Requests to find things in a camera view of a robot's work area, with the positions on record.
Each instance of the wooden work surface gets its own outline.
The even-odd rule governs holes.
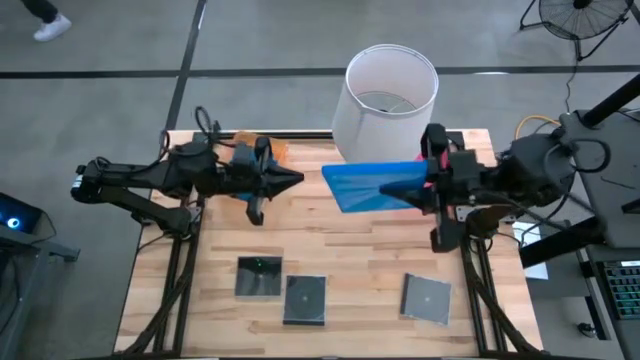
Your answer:
[[[466,147],[475,149],[481,162],[495,165],[488,131],[463,133]],[[174,131],[172,143],[188,142],[192,134]],[[291,141],[284,165],[304,172],[305,181],[265,204],[262,227],[249,223],[244,202],[223,196],[207,201],[183,356],[478,354],[460,251],[434,254],[428,234],[435,218],[417,210],[342,214],[320,172],[322,165],[341,162],[331,141]],[[177,205],[157,192],[152,198]],[[507,227],[501,231],[511,233]],[[157,228],[145,230],[141,244],[158,234]],[[489,256],[499,302],[527,340],[541,348],[517,244],[501,236],[494,239]],[[157,310],[170,248],[170,240],[161,240],[138,255],[116,350],[131,344]],[[283,326],[284,289],[280,298],[266,302],[234,297],[237,258],[255,255],[282,256],[283,277],[327,276],[324,327]],[[453,284],[448,327],[399,316],[407,272]],[[486,308],[483,313],[487,340],[493,343]]]

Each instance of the floor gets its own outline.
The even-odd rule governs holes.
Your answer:
[[[379,43],[414,48],[436,66],[432,121],[488,128],[495,149],[505,149],[524,116],[565,111],[573,65],[570,42],[544,29],[518,31],[528,2],[57,0],[74,27],[46,44],[32,40],[38,22],[19,1],[1,2],[0,191],[46,209],[57,240],[82,248],[77,263],[51,265],[20,358],[99,356],[113,347],[140,228],[115,207],[71,199],[78,165],[98,155],[152,161],[161,129],[195,128],[196,105],[227,129],[329,128],[344,68]],[[528,21],[537,16],[534,8]],[[580,64],[572,110],[640,71],[639,31],[630,16]],[[561,216],[584,215],[567,207]],[[545,348],[618,356],[611,344],[576,337],[567,325],[576,320],[557,314],[585,311],[579,299],[567,301],[534,301]]]

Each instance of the white sneaker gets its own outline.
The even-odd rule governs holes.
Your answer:
[[[52,23],[42,23],[40,30],[33,34],[33,38],[40,42],[51,41],[69,30],[70,27],[71,21],[64,17],[64,15],[58,14]]]

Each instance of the lampshade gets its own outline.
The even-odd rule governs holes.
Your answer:
[[[431,118],[438,75],[419,52],[376,45],[349,63],[333,118],[333,139],[348,162],[414,160]]]

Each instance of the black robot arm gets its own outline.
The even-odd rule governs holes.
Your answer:
[[[188,199],[192,188],[205,197],[239,195],[248,203],[251,223],[262,225],[263,200],[304,180],[303,174],[276,164],[266,137],[259,137],[253,148],[232,145],[231,161],[221,163],[213,151],[217,134],[207,135],[207,141],[175,146],[166,160],[147,166],[96,158],[78,167],[71,195],[83,203],[111,203],[130,211],[137,221],[151,220],[164,231],[186,235],[196,214],[185,207],[165,208],[128,189],[155,189],[175,199]]]
[[[380,192],[435,213],[438,228],[431,233],[435,252],[457,248],[466,236],[485,238],[498,228],[500,219],[522,208],[546,206],[559,199],[573,183],[569,161],[571,144],[562,143],[562,131],[515,140],[498,157],[498,165],[478,163],[473,150],[449,151],[449,140],[440,124],[429,124],[421,140],[427,159],[425,181],[420,189],[391,183]],[[478,208],[459,223],[453,214],[458,205],[490,205]]]

